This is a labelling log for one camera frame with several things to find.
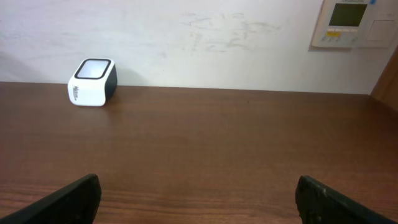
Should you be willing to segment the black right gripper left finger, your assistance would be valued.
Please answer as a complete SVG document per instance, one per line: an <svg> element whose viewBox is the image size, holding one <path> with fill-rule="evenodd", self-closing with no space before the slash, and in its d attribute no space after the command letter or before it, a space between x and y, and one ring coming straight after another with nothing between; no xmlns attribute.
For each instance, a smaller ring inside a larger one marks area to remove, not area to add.
<svg viewBox="0 0 398 224"><path fill-rule="evenodd" d="M88 174L33 204L1 218L1 223L92 224L100 201L99 178L96 174Z"/></svg>

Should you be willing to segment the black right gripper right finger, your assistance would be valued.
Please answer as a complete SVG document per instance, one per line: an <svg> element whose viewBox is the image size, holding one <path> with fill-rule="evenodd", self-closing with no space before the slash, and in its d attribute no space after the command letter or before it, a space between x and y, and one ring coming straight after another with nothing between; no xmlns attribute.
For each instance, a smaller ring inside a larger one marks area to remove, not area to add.
<svg viewBox="0 0 398 224"><path fill-rule="evenodd" d="M308 175L298 180L295 203L303 224L397 224Z"/></svg>

